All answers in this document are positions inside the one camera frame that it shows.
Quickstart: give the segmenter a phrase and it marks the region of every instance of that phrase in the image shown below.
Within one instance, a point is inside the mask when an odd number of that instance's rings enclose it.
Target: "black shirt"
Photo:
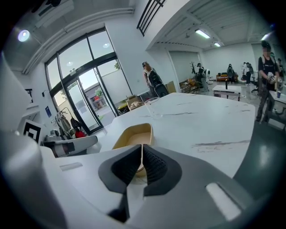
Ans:
[[[277,72],[277,66],[276,62],[273,63],[272,59],[270,58],[267,60],[265,57],[259,57],[258,60],[258,70],[262,70],[267,76],[275,76],[275,72]],[[268,81],[262,77],[262,83],[267,86],[268,90],[274,91],[275,90],[275,85],[268,83]]]

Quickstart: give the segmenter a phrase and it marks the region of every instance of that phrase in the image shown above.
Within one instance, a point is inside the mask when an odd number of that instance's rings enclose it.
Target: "white table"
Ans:
[[[150,123],[154,145],[203,159],[233,177],[249,145],[255,107],[212,96],[171,93],[157,102],[163,117],[153,120],[145,106],[116,117],[102,141],[111,150],[122,132]]]
[[[270,95],[271,95],[271,100],[273,102],[277,101],[280,103],[283,103],[284,105],[286,104],[286,94],[281,93],[280,98],[277,98],[277,92],[275,91],[269,91]]]
[[[231,96],[238,96],[238,101],[240,100],[241,95],[241,87],[240,86],[231,86],[228,85],[227,89],[225,88],[225,85],[216,85],[213,88],[214,96],[217,95],[226,95],[227,98],[229,95]]]

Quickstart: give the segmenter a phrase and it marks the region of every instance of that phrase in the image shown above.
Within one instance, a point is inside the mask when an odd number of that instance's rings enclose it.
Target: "black railing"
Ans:
[[[33,103],[33,98],[32,98],[32,89],[25,89],[26,92],[30,95],[31,97],[31,102],[30,103]]]
[[[137,29],[140,30],[143,36],[145,35],[145,32],[157,11],[160,9],[160,7],[163,7],[164,2],[165,0],[148,1],[137,25]]]

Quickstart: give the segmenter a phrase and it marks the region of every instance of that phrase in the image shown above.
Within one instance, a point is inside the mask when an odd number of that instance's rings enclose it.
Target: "air conditioner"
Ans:
[[[34,14],[35,19],[37,20],[36,27],[40,28],[41,26],[44,26],[46,28],[74,8],[72,0],[62,0],[57,7],[52,7],[51,5],[43,3]]]

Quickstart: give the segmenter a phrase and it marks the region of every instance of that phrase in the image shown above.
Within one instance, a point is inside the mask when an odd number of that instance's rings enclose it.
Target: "clear plastic cup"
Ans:
[[[155,97],[148,99],[147,101],[144,102],[152,119],[160,119],[162,117],[162,114],[160,113],[158,108],[159,99],[160,99],[159,97]]]

